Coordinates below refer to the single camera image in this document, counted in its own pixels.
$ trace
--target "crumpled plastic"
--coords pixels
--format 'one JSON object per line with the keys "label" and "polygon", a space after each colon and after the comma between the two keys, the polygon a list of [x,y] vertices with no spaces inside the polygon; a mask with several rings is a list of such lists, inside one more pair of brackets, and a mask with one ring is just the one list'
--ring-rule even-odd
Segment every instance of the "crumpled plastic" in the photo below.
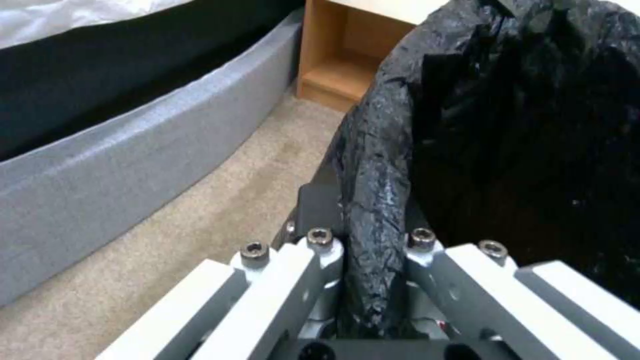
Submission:
{"label": "crumpled plastic", "polygon": [[0,49],[81,26],[146,16],[192,0],[2,0]]}
{"label": "crumpled plastic", "polygon": [[640,306],[640,21],[596,0],[452,0],[408,34],[325,162],[349,240],[341,338],[406,337],[405,208],[446,246],[560,259]]}

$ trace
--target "wooden cabinet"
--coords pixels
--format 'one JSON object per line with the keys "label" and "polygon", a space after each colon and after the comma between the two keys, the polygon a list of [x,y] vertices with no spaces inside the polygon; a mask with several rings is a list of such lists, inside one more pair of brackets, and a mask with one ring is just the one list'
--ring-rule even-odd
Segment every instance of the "wooden cabinet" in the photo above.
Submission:
{"label": "wooden cabinet", "polygon": [[348,111],[396,44],[446,0],[307,0],[297,95]]}

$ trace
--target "wooden shelf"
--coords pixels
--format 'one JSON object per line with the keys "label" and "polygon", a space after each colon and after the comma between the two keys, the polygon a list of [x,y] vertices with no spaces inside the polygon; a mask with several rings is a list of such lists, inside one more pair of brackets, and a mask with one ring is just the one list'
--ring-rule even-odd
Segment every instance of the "wooden shelf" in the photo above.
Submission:
{"label": "wooden shelf", "polygon": [[355,103],[369,88],[379,64],[378,59],[345,51],[303,75],[302,82]]}
{"label": "wooden shelf", "polygon": [[297,95],[348,111],[414,25],[329,0],[307,0]]}

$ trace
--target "screw hole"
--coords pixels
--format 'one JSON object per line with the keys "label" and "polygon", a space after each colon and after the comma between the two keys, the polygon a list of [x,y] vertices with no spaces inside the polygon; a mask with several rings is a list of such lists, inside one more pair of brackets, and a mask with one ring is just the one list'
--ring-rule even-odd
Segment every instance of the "screw hole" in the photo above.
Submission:
{"label": "screw hole", "polygon": [[335,360],[335,352],[328,345],[315,341],[300,350],[298,360]]}
{"label": "screw hole", "polygon": [[257,241],[256,241],[256,242],[253,242],[253,243],[249,243],[249,244],[246,246],[246,250],[247,250],[248,252],[251,252],[252,254],[254,254],[254,253],[256,253],[256,252],[260,252],[260,251],[262,251],[262,244],[261,244],[261,243],[259,243],[259,242],[257,242]]}
{"label": "screw hole", "polygon": [[478,354],[464,344],[452,344],[444,350],[445,360],[480,360]]}

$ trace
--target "bed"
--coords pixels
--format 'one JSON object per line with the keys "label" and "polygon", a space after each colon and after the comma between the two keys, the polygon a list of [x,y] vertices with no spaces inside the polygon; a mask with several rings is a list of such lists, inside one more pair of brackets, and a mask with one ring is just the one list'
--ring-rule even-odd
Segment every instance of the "bed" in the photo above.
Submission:
{"label": "bed", "polygon": [[0,306],[214,170],[296,75],[301,1],[171,3],[0,35]]}

